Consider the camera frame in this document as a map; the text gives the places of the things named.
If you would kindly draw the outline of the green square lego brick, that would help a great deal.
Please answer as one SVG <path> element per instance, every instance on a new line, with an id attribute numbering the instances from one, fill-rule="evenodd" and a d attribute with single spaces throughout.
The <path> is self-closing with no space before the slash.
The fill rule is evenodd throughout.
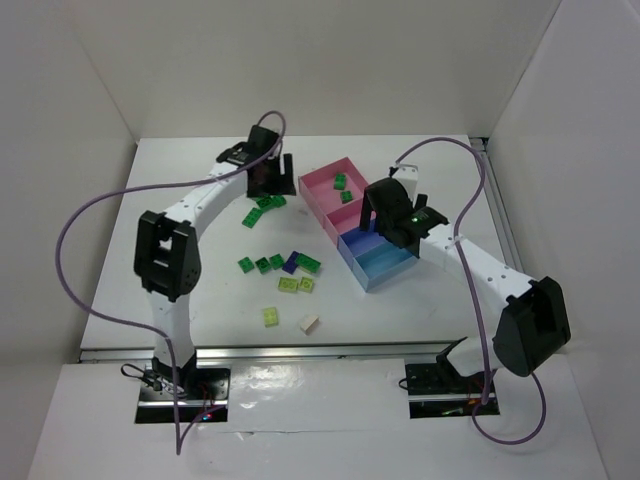
<path id="1" fill-rule="evenodd" d="M 284 266 L 285 260 L 280 254 L 276 254 L 269 258 L 269 263 L 272 269 L 278 270 Z"/>
<path id="2" fill-rule="evenodd" d="M 252 271 L 255 268 L 254 262 L 249 257 L 244 257 L 238 260 L 237 264 L 244 274 Z"/>
<path id="3" fill-rule="evenodd" d="M 257 259 L 255 261 L 255 266 L 261 274 L 265 274 L 272 269 L 271 263 L 266 257 Z"/>
<path id="4" fill-rule="evenodd" d="M 286 204 L 286 199 L 281 195 L 273 196 L 272 200 L 276 207 L 282 207 Z"/>

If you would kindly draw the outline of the green upside-down lego brick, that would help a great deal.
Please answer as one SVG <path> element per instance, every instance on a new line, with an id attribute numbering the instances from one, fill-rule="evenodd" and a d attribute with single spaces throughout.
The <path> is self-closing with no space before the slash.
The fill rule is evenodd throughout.
<path id="1" fill-rule="evenodd" d="M 263 212 L 269 211 L 274 207 L 273 198 L 271 196 L 264 196 L 256 199 L 257 207 Z"/>

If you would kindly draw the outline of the green rounded lego brick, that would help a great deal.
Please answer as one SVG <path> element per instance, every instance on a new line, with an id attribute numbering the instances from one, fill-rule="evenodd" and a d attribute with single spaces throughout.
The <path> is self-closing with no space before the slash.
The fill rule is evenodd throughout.
<path id="1" fill-rule="evenodd" d="M 347 204 L 353 200 L 352 193 L 350 191 L 341 191 L 339 194 L 339 198 L 342 204 Z"/>

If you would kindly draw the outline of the green long lego brick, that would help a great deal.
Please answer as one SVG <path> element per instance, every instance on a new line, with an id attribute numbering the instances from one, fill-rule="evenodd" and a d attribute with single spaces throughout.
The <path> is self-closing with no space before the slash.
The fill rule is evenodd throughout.
<path id="1" fill-rule="evenodd" d="M 263 211 L 260 208 L 252 208 L 242 220 L 242 225 L 252 229 L 258 223 L 263 215 Z"/>
<path id="2" fill-rule="evenodd" d="M 296 265 L 303 271 L 315 275 L 321 268 L 321 263 L 316 259 L 309 257 L 303 253 L 299 253 L 295 259 Z"/>

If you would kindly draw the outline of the green curved lego brick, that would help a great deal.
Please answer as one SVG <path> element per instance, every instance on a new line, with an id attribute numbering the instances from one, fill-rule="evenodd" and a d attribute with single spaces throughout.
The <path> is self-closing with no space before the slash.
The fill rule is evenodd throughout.
<path id="1" fill-rule="evenodd" d="M 344 173 L 338 173 L 333 182 L 333 188 L 335 190 L 343 191 L 346 189 L 347 176 Z"/>

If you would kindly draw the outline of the lime green lego brick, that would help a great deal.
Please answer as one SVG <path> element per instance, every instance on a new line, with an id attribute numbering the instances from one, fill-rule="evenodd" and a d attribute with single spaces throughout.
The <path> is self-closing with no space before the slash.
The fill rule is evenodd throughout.
<path id="1" fill-rule="evenodd" d="M 279 316 L 276 307 L 266 307 L 262 310 L 263 323 L 266 328 L 279 325 Z"/>
<path id="2" fill-rule="evenodd" d="M 298 282 L 298 290 L 304 293 L 312 293 L 314 289 L 314 279 L 310 277 L 301 277 Z"/>
<path id="3" fill-rule="evenodd" d="M 296 293 L 298 290 L 298 280 L 290 277 L 280 277 L 277 289 L 284 293 Z"/>

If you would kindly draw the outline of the beige lego brick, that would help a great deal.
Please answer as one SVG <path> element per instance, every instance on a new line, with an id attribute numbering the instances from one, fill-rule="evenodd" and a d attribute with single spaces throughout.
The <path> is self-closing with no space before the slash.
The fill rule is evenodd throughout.
<path id="1" fill-rule="evenodd" d="M 299 322 L 299 329 L 305 334 L 310 335 L 319 325 L 318 315 L 307 315 Z"/>

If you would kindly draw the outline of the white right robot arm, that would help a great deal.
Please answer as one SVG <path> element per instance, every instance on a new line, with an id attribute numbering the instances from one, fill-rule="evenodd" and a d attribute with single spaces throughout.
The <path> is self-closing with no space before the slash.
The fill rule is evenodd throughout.
<path id="1" fill-rule="evenodd" d="M 475 245 L 417 183 L 413 165 L 371 183 L 346 158 L 299 178 L 343 261 L 319 270 L 312 312 L 327 325 L 325 340 L 440 342 L 441 363 L 455 375 L 531 375 L 571 337 L 560 285 Z"/>

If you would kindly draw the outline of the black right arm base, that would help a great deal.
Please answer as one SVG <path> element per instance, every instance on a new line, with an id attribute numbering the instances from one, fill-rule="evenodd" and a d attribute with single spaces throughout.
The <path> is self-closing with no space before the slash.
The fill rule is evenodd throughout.
<path id="1" fill-rule="evenodd" d="M 485 377 L 480 371 L 461 376 L 447 359 L 448 354 L 463 340 L 457 340 L 439 352 L 430 363 L 406 364 L 405 377 L 398 386 L 409 395 L 481 394 Z"/>

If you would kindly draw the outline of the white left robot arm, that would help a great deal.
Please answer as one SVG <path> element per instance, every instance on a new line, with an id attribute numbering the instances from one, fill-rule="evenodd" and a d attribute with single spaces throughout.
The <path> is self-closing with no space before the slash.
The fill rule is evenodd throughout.
<path id="1" fill-rule="evenodd" d="M 250 179 L 269 180 L 268 168 L 280 135 L 254 125 L 246 141 L 216 159 L 207 182 L 162 212 L 146 211 L 138 221 L 134 273 L 152 310 L 152 326 L 164 336 L 156 341 L 155 373 L 185 388 L 196 369 L 190 333 L 190 294 L 201 273 L 199 240 L 216 217 L 249 192 Z"/>

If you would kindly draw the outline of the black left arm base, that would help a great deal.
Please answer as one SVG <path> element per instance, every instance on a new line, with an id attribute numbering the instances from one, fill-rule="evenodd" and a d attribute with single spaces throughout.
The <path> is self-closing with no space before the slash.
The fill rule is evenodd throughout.
<path id="1" fill-rule="evenodd" d="M 120 373 L 141 383 L 138 399 L 141 407 L 171 407 L 174 394 L 181 407 L 213 407 L 226 405 L 228 401 L 231 380 L 229 368 L 197 369 L 183 386 L 175 386 L 150 368 L 131 363 L 123 364 Z"/>

